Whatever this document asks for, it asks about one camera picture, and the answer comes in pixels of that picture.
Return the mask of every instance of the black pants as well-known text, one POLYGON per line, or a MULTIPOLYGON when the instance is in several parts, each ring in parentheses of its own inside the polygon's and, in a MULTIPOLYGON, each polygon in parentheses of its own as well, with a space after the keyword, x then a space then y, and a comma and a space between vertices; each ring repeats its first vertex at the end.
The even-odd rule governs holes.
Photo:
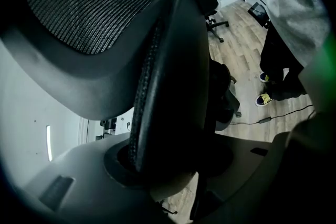
POLYGON ((281 101, 306 94, 298 78, 303 66, 288 49, 272 24, 261 53, 260 68, 268 75, 269 80, 275 82, 266 84, 266 92, 272 99, 281 101), (284 68, 289 68, 285 79, 283 79, 284 68))

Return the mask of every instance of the wooden floor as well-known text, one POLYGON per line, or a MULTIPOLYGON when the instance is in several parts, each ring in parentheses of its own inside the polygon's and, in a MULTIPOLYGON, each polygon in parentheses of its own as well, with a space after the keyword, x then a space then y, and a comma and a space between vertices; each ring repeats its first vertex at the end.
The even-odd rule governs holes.
MULTIPOLYGON (((309 97, 302 95, 299 98, 281 102, 272 101, 263 108, 255 105, 257 95, 263 90, 262 82, 259 80, 261 72, 259 63, 267 30, 247 13, 249 8, 249 4, 239 1, 224 7, 214 16, 217 22, 229 21, 228 28, 225 26, 215 28, 219 36, 224 39, 224 43, 220 43, 212 33, 209 33, 209 49, 212 59, 224 63, 237 80, 236 97, 240 101, 242 117, 234 117, 232 122, 236 123, 254 123, 268 116, 284 115, 311 104, 309 97)), ((219 134, 271 142, 276 134, 292 130, 312 111, 313 107, 309 107, 263 124, 230 125, 219 134)), ((195 199, 197 179, 198 175, 183 191, 168 198, 163 205, 171 211, 178 212, 177 215, 169 215, 178 224, 190 222, 188 217, 195 199)))

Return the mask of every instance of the shoe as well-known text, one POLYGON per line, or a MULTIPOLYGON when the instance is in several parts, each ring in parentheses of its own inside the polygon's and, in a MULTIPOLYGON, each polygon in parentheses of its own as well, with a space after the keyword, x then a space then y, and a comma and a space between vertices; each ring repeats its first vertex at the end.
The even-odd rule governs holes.
POLYGON ((265 74, 265 73, 261 73, 259 76, 259 79, 261 80, 261 82, 273 82, 271 80, 269 80, 269 77, 265 74))
POLYGON ((256 99, 256 105, 257 106, 266 106, 270 101, 273 99, 269 97, 268 93, 263 93, 259 95, 256 99))

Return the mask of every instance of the yellow sneaker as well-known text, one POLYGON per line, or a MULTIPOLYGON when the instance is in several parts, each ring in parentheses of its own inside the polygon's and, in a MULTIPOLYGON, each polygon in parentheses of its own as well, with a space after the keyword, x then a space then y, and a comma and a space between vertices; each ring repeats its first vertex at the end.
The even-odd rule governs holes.
POLYGON ((267 82, 273 82, 269 80, 269 77, 265 73, 261 73, 259 76, 259 79, 261 82, 267 83, 267 82))
POLYGON ((269 97, 268 93, 263 93, 259 95, 256 99, 256 105, 257 106, 266 106, 270 101, 273 99, 269 97))

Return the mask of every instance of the gray shirt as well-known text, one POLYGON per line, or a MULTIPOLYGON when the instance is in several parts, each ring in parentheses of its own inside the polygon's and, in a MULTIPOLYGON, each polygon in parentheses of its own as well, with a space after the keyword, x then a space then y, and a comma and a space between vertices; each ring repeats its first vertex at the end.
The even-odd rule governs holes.
POLYGON ((271 22, 296 59, 305 67, 330 30, 321 0, 267 0, 271 22))

